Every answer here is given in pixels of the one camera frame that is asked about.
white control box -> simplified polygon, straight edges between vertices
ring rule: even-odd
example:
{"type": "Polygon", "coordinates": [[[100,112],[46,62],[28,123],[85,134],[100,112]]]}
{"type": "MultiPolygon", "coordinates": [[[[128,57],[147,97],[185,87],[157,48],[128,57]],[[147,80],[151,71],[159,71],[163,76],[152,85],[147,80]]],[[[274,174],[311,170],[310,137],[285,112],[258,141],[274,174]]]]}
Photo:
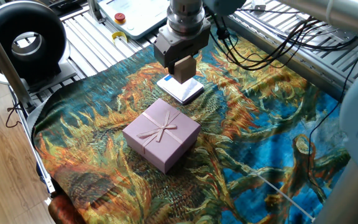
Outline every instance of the white control box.
{"type": "Polygon", "coordinates": [[[157,28],[167,19],[169,0],[102,0],[100,9],[109,21],[125,35],[136,40],[152,29],[157,28]],[[115,20],[115,15],[122,13],[125,20],[115,20]]]}

colorful fabric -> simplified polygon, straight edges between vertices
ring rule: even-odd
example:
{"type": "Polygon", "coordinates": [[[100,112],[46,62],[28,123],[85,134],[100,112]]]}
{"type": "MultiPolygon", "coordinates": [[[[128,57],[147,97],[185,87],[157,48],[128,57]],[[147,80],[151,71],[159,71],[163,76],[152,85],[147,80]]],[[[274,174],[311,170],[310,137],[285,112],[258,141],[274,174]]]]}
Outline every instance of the colorful fabric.
{"type": "MultiPolygon", "coordinates": [[[[265,55],[244,39],[237,48],[265,55]]],[[[58,90],[34,131],[50,175],[87,223],[310,223],[254,172],[317,216],[349,160],[336,110],[313,136],[321,188],[310,184],[308,135],[336,101],[287,67],[242,70],[212,41],[196,59],[205,90],[186,106],[156,85],[167,71],[152,47],[58,90]],[[167,175],[122,136],[158,98],[202,128],[167,175]]]]}

smartphone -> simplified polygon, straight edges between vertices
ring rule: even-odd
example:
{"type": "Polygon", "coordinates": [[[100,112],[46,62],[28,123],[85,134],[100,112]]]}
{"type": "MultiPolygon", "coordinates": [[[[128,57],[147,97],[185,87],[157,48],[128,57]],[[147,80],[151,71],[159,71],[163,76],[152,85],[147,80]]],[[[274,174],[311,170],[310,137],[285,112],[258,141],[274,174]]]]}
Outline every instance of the smartphone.
{"type": "Polygon", "coordinates": [[[159,80],[157,85],[183,105],[194,100],[204,90],[204,85],[194,78],[180,84],[170,75],[159,80]]]}

wooden floor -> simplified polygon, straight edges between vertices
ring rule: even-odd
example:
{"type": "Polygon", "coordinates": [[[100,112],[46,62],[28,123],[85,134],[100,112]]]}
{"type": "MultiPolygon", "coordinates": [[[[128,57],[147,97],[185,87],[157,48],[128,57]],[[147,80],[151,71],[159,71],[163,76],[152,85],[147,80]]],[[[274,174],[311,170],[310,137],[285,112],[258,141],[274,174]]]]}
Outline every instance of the wooden floor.
{"type": "MultiPolygon", "coordinates": [[[[44,202],[47,189],[35,171],[22,126],[5,127],[11,106],[9,89],[0,84],[0,224],[54,223],[44,202]]],[[[18,120],[14,113],[9,124],[18,120]]]]}

metal pole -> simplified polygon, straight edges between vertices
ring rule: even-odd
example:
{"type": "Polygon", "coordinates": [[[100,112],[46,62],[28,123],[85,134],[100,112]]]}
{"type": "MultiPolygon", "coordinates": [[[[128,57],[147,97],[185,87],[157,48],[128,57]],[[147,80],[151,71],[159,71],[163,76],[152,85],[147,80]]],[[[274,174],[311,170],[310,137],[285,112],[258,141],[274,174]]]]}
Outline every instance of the metal pole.
{"type": "Polygon", "coordinates": [[[7,57],[5,50],[0,43],[0,69],[8,80],[10,86],[12,86],[15,94],[19,101],[23,104],[26,109],[32,109],[35,104],[31,100],[29,92],[25,89],[16,69],[13,67],[12,62],[7,57]]]}
{"type": "Polygon", "coordinates": [[[358,1],[278,0],[315,18],[358,35],[358,1]]]}
{"type": "Polygon", "coordinates": [[[105,22],[105,18],[103,18],[100,8],[98,5],[98,0],[87,0],[89,6],[89,13],[99,23],[105,22]]]}
{"type": "Polygon", "coordinates": [[[351,159],[314,224],[358,223],[358,165],[351,159]]]}

